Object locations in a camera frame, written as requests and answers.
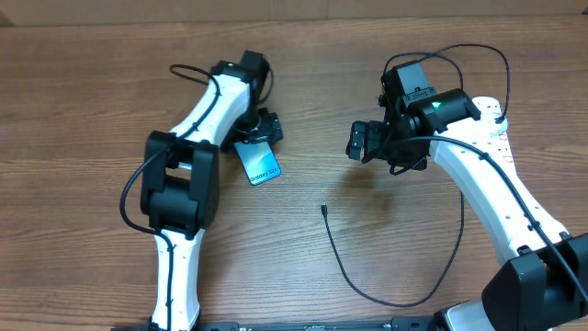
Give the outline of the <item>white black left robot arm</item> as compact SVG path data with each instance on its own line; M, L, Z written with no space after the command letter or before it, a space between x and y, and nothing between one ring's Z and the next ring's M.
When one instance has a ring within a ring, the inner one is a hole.
M220 204L221 153L238 154L253 186L281 174L272 147L283 133L264 106L273 87L265 55L245 51L203 76L200 101L172 130L149 135L143 163L121 192L122 220L153 235L157 248L157 299L145 330L198 328L200 250Z

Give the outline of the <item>blue Samsung Galaxy smartphone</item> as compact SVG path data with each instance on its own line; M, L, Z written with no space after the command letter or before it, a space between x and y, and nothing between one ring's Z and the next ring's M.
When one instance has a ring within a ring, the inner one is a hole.
M281 168L268 143L234 145L252 186L258 186L281 175Z

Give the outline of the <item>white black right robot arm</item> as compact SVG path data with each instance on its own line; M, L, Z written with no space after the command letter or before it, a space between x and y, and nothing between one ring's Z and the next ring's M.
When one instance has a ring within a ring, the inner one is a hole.
M347 155L383 160L394 175L441 166L477 214L500 264L480 297L427 317L395 317L395 330L550 330L587 314L587 238L554 219L516 174L498 102L444 93L421 64L381 77L381 121L352 125Z

